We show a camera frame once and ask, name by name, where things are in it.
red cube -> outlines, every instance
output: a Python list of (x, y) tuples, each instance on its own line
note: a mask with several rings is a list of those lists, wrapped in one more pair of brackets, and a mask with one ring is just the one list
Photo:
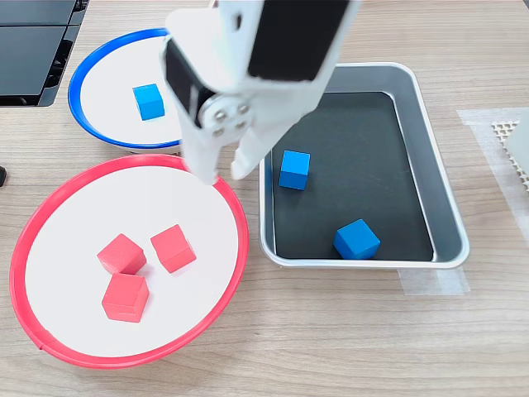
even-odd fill
[(158, 259), (169, 273), (173, 273), (197, 259), (179, 225), (170, 227), (152, 237), (150, 242), (156, 250)]
[(148, 298), (145, 277), (115, 273), (102, 299), (102, 306), (111, 320), (138, 323)]
[(98, 253), (98, 259), (110, 273), (135, 275), (147, 262), (143, 250), (130, 238), (120, 234)]

wood grain surface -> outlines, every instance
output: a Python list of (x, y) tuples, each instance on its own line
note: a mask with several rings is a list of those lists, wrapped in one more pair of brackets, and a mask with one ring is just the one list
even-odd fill
[(230, 180), (230, 148), (221, 175), (244, 204), (250, 259), (212, 327), (164, 360), (122, 371), (71, 366), (30, 341), (9, 296), (22, 228), (67, 179), (125, 155), (71, 116), (72, 73), (104, 42), (205, 3), (92, 1), (55, 104), (0, 108), (0, 164), (9, 172), (0, 189), (0, 395), (528, 396), (527, 243), (456, 112), (529, 106), (529, 11), (521, 0), (368, 0), (341, 56), (397, 61), (417, 74), (471, 239), (469, 294), (405, 296), (396, 271), (278, 268), (258, 243), (258, 174)]

tape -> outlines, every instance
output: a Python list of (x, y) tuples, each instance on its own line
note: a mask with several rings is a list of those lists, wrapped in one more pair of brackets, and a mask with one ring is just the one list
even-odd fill
[(470, 292), (463, 267), (453, 270), (398, 271), (405, 295), (464, 295)]
[(529, 199), (526, 187), (493, 128), (502, 120), (529, 122), (529, 108), (463, 110), (458, 111), (458, 114), (474, 133), (522, 235), (529, 242)]

silver tray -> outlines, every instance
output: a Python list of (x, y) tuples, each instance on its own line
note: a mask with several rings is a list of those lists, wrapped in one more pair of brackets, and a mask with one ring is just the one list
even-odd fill
[[(284, 150), (311, 153), (305, 191), (278, 186)], [(374, 259), (345, 261), (336, 230), (363, 218)], [(260, 244), (285, 267), (452, 269), (469, 238), (413, 72), (337, 65), (318, 109), (260, 163)]]

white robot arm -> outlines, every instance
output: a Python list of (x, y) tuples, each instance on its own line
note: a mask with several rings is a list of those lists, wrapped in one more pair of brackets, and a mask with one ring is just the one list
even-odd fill
[(221, 0), (179, 9), (161, 63), (179, 110), (183, 156), (217, 180), (223, 146), (239, 142), (234, 179), (247, 176), (319, 104), (360, 0)]

